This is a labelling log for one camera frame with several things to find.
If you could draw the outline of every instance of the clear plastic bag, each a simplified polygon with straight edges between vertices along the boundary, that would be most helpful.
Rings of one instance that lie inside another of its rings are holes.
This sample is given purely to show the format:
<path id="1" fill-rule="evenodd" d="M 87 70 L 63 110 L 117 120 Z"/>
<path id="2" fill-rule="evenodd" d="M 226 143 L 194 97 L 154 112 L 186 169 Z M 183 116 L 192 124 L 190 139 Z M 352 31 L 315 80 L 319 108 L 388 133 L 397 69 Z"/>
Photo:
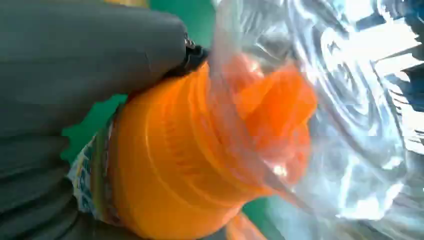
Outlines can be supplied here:
<path id="1" fill-rule="evenodd" d="M 378 220 L 402 189 L 404 143 L 354 33 L 334 1 L 223 0 L 208 101 L 240 179 L 325 217 Z"/>

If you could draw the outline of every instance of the bottle label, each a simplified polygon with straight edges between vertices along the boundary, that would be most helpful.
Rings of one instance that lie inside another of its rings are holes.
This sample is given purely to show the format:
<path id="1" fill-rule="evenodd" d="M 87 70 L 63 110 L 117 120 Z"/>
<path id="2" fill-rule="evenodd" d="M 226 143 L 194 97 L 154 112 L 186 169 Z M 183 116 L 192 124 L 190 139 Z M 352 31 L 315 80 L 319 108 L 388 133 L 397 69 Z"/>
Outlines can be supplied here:
<path id="1" fill-rule="evenodd" d="M 97 220 L 116 226 L 121 224 L 113 205 L 108 180 L 108 149 L 115 126 L 115 116 L 120 109 L 119 107 L 106 126 L 85 145 L 67 175 L 72 181 L 73 194 L 78 201 L 79 210 L 92 214 Z"/>

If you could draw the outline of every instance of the orange plastic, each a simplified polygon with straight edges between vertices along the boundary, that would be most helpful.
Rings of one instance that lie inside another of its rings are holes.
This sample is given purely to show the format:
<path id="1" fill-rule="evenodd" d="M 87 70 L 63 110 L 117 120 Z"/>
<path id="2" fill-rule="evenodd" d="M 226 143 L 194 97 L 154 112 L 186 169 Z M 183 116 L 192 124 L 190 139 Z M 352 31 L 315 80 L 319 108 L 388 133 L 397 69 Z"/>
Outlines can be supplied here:
<path id="1" fill-rule="evenodd" d="M 229 67 L 252 64 L 242 56 Z M 249 134 L 267 129 L 256 151 L 287 168 L 287 182 L 295 183 L 307 166 L 306 122 L 316 107 L 311 87 L 293 66 L 265 78 L 259 68 L 225 78 Z M 209 83 L 205 64 L 135 96 L 116 120 L 108 167 L 113 200 L 122 223 L 141 237 L 198 239 L 227 224 L 246 202 L 273 193 L 227 152 L 231 132 L 223 133 L 213 117 Z M 273 141 L 284 149 L 272 151 Z"/>

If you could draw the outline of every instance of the clear plastic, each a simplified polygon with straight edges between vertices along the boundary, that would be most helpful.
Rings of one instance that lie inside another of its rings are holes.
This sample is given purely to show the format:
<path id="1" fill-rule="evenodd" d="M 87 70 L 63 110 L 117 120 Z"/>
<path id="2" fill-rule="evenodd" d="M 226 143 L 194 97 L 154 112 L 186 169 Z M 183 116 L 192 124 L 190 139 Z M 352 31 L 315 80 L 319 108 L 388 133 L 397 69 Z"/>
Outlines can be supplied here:
<path id="1" fill-rule="evenodd" d="M 349 44 L 356 31 L 338 9 L 221 1 L 208 101 L 242 181 L 324 217 L 378 220 L 403 187 L 405 146 L 382 77 Z"/>

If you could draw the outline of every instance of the gray fabric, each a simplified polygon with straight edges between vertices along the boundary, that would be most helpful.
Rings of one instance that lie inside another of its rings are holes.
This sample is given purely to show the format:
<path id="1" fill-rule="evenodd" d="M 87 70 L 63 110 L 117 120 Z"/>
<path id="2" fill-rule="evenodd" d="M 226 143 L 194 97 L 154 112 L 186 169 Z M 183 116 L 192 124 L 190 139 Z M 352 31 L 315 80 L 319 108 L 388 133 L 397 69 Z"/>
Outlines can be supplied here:
<path id="1" fill-rule="evenodd" d="M 78 213 L 62 128 L 186 57 L 184 24 L 103 3 L 0 1 L 0 239 L 130 240 Z"/>

